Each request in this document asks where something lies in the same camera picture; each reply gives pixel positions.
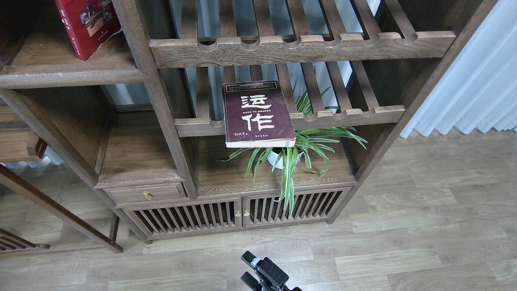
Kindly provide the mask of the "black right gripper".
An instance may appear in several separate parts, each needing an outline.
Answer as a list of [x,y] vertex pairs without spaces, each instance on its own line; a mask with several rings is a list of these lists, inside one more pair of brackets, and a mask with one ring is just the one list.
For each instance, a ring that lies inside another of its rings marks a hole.
[[241,276],[242,282],[252,291],[303,291],[299,287],[293,289],[286,287],[289,276],[269,258],[260,259],[250,251],[246,251],[242,255],[242,260],[258,276],[258,279],[256,279],[249,272],[245,272]]

